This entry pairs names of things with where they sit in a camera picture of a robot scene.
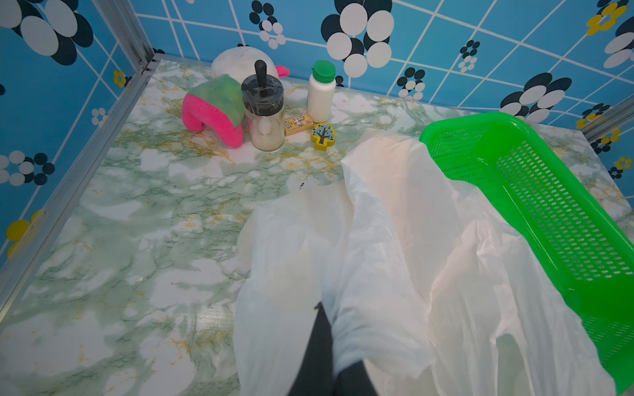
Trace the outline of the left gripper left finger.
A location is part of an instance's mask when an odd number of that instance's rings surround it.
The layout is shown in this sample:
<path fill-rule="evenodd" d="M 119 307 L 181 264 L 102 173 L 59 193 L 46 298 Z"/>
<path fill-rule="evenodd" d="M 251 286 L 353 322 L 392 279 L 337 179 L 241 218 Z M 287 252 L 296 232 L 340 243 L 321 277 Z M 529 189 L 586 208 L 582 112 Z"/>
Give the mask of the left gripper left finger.
<path fill-rule="evenodd" d="M 333 395 L 333 338 L 330 322 L 322 303 L 317 315 L 297 377 L 288 395 Z"/>

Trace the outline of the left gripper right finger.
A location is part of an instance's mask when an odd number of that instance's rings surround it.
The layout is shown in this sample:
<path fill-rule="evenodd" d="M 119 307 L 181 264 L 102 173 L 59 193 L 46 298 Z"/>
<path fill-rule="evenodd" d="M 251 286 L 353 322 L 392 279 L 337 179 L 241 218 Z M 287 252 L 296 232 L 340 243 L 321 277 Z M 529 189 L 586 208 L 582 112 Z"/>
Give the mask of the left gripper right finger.
<path fill-rule="evenodd" d="M 363 361 L 341 371 L 335 379 L 336 396 L 378 396 Z"/>

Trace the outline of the translucent white plastic bag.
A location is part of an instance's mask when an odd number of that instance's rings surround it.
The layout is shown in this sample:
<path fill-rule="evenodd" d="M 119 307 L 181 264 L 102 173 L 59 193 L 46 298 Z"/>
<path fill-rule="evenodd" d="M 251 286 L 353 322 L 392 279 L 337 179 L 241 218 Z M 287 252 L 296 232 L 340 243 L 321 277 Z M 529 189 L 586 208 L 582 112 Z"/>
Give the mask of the translucent white plastic bag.
<path fill-rule="evenodd" d="M 333 378 L 378 395 L 613 395 L 527 240 L 418 140 L 368 131 L 343 180 L 258 205 L 238 251 L 241 394 L 288 395 L 322 303 Z"/>

